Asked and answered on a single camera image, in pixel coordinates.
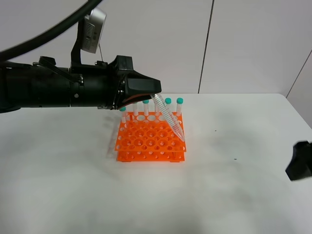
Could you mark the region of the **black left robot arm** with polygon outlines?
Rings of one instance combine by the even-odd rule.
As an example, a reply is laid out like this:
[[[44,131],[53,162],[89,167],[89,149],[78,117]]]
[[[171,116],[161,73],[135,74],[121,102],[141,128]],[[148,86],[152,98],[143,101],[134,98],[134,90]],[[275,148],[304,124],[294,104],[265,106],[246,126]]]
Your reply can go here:
[[[57,67],[50,57],[33,64],[0,64],[1,113],[54,107],[119,110],[160,92],[160,80],[136,72],[127,56],[95,65],[73,62],[70,68]]]

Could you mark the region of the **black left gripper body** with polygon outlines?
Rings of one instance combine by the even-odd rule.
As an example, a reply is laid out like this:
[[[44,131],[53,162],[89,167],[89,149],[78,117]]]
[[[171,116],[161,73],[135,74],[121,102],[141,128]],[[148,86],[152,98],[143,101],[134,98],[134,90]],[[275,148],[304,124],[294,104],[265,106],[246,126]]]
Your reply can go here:
[[[132,57],[117,56],[96,65],[72,63],[70,74],[79,81],[70,85],[70,106],[117,110],[123,107],[126,75],[134,70]]]

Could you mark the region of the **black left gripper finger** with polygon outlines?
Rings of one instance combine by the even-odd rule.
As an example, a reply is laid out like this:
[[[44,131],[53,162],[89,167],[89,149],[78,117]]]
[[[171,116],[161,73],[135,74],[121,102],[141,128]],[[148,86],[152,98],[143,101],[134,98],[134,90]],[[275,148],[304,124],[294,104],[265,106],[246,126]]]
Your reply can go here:
[[[128,95],[158,94],[161,92],[161,82],[158,79],[132,71],[126,75],[125,92]]]
[[[150,99],[151,99],[150,95],[134,95],[131,97],[126,97],[125,94],[117,94],[114,99],[113,109],[119,110],[122,107],[133,104],[135,102],[141,102],[141,101],[150,100]]]

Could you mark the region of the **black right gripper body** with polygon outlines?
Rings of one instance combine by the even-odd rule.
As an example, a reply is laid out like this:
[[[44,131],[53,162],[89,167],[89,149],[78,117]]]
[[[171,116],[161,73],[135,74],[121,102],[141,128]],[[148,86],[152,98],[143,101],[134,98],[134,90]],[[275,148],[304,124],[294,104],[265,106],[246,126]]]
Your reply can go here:
[[[292,159],[285,170],[290,181],[297,181],[312,176],[312,143],[297,142],[293,146]]]

